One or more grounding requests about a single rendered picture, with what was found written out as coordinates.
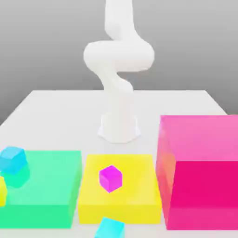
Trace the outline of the large green box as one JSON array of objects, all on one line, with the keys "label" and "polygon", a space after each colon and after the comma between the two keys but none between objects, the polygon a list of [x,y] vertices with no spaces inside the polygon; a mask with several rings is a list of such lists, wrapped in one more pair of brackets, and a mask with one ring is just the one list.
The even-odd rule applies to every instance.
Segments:
[{"label": "large green box", "polygon": [[72,226],[80,182],[80,151],[26,151],[29,180],[7,188],[0,206],[0,228],[58,228]]}]

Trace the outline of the large yellow box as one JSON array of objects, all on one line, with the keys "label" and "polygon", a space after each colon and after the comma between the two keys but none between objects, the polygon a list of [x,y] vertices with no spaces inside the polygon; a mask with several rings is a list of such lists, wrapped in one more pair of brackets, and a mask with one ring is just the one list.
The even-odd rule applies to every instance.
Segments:
[{"label": "large yellow box", "polygon": [[[99,183],[100,170],[113,165],[123,185],[108,193]],[[126,224],[159,224],[161,198],[150,154],[89,154],[79,191],[80,224],[99,224],[103,217]]]}]

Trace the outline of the small yellow cube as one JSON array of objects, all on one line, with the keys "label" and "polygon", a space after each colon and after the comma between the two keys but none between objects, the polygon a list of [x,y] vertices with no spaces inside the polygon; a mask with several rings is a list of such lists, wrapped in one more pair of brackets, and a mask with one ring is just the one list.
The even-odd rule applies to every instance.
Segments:
[{"label": "small yellow cube", "polygon": [[5,206],[7,199],[7,186],[4,177],[0,176],[0,206]]}]

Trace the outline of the small green cube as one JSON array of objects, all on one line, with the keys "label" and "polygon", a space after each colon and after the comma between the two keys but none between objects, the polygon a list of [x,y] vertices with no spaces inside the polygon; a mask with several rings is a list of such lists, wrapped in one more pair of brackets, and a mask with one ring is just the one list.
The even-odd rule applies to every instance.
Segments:
[{"label": "small green cube", "polygon": [[0,176],[4,177],[7,188],[20,188],[22,187],[30,178],[30,170],[28,164],[22,167],[16,174],[9,174],[5,172],[0,172]]}]

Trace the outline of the small blue cube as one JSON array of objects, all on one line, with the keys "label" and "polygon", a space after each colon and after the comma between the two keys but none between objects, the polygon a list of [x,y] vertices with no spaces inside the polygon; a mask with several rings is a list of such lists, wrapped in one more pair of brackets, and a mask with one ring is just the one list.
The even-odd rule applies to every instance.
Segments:
[{"label": "small blue cube", "polygon": [[25,150],[7,146],[0,152],[0,172],[17,174],[27,164]]}]

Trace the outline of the small cyan cube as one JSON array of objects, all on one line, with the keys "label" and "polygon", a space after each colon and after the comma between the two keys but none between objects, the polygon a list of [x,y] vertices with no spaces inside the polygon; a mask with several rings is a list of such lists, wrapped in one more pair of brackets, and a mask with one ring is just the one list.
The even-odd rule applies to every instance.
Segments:
[{"label": "small cyan cube", "polygon": [[104,217],[94,238],[125,238],[125,223]]}]

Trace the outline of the small magenta cube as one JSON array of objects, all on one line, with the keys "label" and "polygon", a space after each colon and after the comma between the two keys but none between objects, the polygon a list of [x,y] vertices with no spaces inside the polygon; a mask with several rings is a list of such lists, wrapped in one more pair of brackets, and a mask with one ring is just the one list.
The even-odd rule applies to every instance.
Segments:
[{"label": "small magenta cube", "polygon": [[111,193],[123,185],[122,172],[110,165],[99,171],[99,183],[108,193]]}]

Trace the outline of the large pink box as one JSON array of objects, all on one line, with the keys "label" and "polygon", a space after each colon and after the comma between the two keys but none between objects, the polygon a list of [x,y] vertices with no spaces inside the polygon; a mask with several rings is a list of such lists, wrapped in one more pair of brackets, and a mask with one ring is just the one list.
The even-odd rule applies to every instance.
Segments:
[{"label": "large pink box", "polygon": [[238,115],[164,115],[156,176],[168,230],[238,230]]}]

